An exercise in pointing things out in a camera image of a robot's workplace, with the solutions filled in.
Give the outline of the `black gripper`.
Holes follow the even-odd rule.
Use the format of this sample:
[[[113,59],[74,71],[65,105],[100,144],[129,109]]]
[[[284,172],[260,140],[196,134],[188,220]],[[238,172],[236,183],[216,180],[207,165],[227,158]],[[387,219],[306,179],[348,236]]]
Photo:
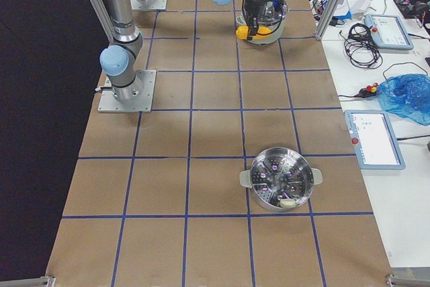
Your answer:
[[[258,24],[258,16],[263,13],[265,9],[266,3],[268,1],[283,1],[283,0],[243,0],[243,17],[244,17],[244,25],[243,25],[243,36],[246,40],[249,40],[249,37],[256,36],[259,29]]]

